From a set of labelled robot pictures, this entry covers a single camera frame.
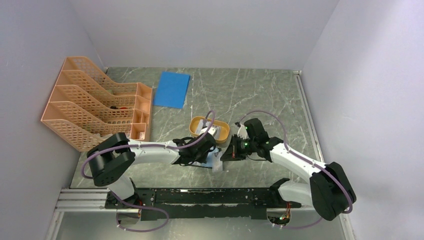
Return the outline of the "black leather card holder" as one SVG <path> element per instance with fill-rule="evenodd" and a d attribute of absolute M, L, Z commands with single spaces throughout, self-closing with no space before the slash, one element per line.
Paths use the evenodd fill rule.
<path fill-rule="evenodd" d="M 213 168 L 213 162 L 212 162 L 213 161 L 212 160 L 213 154 L 217 153 L 217 152 L 222 152 L 222 149 L 218 147 L 218 148 L 215 148 L 213 151 L 209 152 L 206 159 L 205 159 L 205 162 L 202 162 L 202 163 L 194 162 L 194 163 L 189 163 L 188 165 L 191 166 L 191 167 L 200 167 L 200 168 L 212 169 Z"/>

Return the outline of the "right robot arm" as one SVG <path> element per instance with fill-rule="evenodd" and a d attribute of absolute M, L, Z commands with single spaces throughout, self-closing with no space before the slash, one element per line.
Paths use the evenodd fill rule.
<path fill-rule="evenodd" d="M 273 184 L 269 199 L 275 207 L 287 202 L 311 206 L 327 221 L 352 211 L 357 197 L 340 164 L 314 160 L 291 148 L 283 139 L 270 137 L 258 118 L 239 125 L 220 159 L 242 161 L 252 154 L 289 169 L 304 181 L 283 178 Z"/>

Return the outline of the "yellow oval tray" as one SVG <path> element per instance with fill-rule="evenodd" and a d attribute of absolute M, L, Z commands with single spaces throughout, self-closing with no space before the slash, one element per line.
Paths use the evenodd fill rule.
<path fill-rule="evenodd" d="M 190 134 L 193 137 L 197 137 L 198 136 L 197 134 L 195 134 L 195 130 L 196 130 L 196 127 L 197 127 L 197 125 L 198 125 L 198 123 L 199 123 L 200 120 L 205 120 L 205 121 L 210 121 L 211 122 L 212 119 L 211 118 L 208 118 L 206 120 L 206 118 L 204 116 L 195 116 L 194 118 L 192 118 L 191 119 L 191 122 L 189 124 L 189 131 L 190 131 Z M 221 132 L 220 132 L 220 135 L 219 135 L 219 139 L 215 139 L 215 141 L 216 141 L 217 144 L 224 144 L 227 141 L 228 137 L 229 137 L 230 126 L 226 122 L 219 121 L 219 120 L 216 120 L 216 119 L 214 120 L 214 122 L 213 122 L 212 125 L 217 125 L 217 126 L 220 126 L 221 127 Z"/>

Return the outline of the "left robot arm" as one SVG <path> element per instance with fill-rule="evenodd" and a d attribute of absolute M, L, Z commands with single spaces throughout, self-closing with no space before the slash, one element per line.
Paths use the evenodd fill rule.
<path fill-rule="evenodd" d="M 138 141 L 124 133 L 113 134 L 86 154 L 82 168 L 89 166 L 91 179 L 96 187 L 109 188 L 126 208 L 134 207 L 139 194 L 126 171 L 133 165 L 162 163 L 179 166 L 201 167 L 208 157 L 220 150 L 214 137 L 204 133 L 197 137 L 175 138 L 164 142 Z"/>

